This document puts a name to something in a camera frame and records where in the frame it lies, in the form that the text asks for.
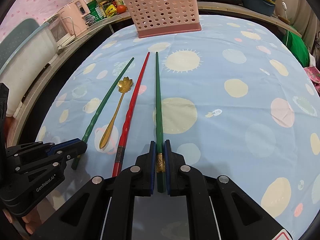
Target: gold spoon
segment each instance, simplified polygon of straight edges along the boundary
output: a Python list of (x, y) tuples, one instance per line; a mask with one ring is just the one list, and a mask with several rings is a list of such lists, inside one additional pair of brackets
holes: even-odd
[(116, 116), (118, 114), (118, 111), (119, 111), (123, 96), (124, 96), (124, 94), (126, 92), (130, 91), (132, 85), (133, 85), (132, 79), (129, 79), (129, 77), (125, 77), (125, 78), (123, 78), (123, 80), (120, 80), (118, 82), (119, 92), (122, 93), (122, 95), (121, 95), (120, 101), (118, 103), (116, 112), (113, 115), (113, 117), (112, 117), (107, 129), (105, 130), (105, 132), (104, 132), (104, 134), (103, 134), (103, 136), (101, 138), (101, 141), (100, 141), (100, 144), (99, 144), (99, 148), (100, 149), (102, 149), (103, 147), (105, 147), (107, 145), (107, 143), (108, 143), (108, 141), (110, 139), (110, 136), (111, 136), (113, 124), (114, 124)]

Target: pink utensil holder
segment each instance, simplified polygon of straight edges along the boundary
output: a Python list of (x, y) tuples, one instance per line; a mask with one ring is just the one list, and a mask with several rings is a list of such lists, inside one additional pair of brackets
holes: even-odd
[(196, 0), (124, 0), (139, 38), (201, 30)]

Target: yellow package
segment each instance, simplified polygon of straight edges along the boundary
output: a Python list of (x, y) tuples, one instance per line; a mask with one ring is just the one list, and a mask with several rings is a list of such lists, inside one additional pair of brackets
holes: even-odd
[(106, 9), (106, 17), (110, 18), (116, 14), (117, 14), (117, 9), (115, 8), (115, 6), (113, 4), (109, 5), (108, 8)]

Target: warning sticker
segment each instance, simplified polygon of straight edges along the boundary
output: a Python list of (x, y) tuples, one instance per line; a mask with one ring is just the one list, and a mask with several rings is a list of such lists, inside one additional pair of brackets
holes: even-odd
[(292, 240), (285, 229), (282, 229), (272, 240)]

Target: chopstick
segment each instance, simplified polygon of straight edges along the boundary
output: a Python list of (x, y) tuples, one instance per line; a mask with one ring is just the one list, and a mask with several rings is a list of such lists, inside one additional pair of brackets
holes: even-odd
[(156, 52), (156, 170), (158, 192), (166, 191), (159, 55)]
[[(113, 90), (115, 89), (115, 87), (117, 86), (119, 80), (121, 79), (121, 77), (123, 76), (123, 74), (125, 73), (125, 71), (128, 69), (128, 67), (130, 66), (130, 64), (132, 63), (132, 61), (134, 60), (134, 57), (128, 62), (128, 64), (124, 67), (124, 69), (122, 70), (122, 72), (119, 74), (119, 76), (117, 77), (117, 79), (114, 81), (114, 83), (112, 84), (112, 86), (110, 87), (110, 89), (108, 90), (108, 92), (106, 93), (106, 95), (104, 96), (103, 100), (101, 101), (96, 113), (94, 114), (94, 116), (92, 117), (89, 126), (87, 127), (87, 130), (85, 130), (84, 136), (82, 137), (82, 141), (84, 141), (85, 143), (88, 142), (88, 138), (92, 132), (92, 129), (95, 125), (95, 123), (98, 120), (99, 115), (101, 114), (102, 109), (104, 108), (106, 102), (108, 101), (109, 97), (111, 96)], [(76, 158), (73, 159), (72, 164), (71, 164), (71, 168), (73, 170), (76, 170), (79, 164), (79, 161), (81, 159), (82, 155), (78, 155)]]
[(127, 145), (127, 140), (128, 140), (128, 133), (129, 133), (129, 129), (130, 129), (130, 123), (132, 120), (132, 115), (133, 115), (133, 111), (134, 111), (134, 107), (136, 105), (137, 102), (137, 97), (138, 97), (138, 92), (139, 92), (139, 88), (141, 85), (141, 81), (142, 81), (142, 77), (144, 74), (144, 71), (146, 69), (146, 65), (149, 59), (149, 55), (150, 52), (148, 52), (146, 59), (144, 60), (143, 66), (141, 68), (136, 86), (134, 88), (131, 100), (130, 100), (130, 104), (129, 104), (129, 109), (127, 111), (126, 117), (125, 117), (125, 121), (122, 127), (122, 134), (121, 137), (119, 139), (119, 145), (118, 145), (118, 149), (117, 149), (117, 153), (116, 153), (116, 159), (115, 159), (115, 164), (113, 166), (113, 171), (112, 171), (112, 177), (116, 177), (119, 175), (119, 173), (121, 172), (121, 168), (122, 168), (122, 162), (123, 162), (123, 158), (124, 158), (124, 151), (125, 151), (125, 147)]

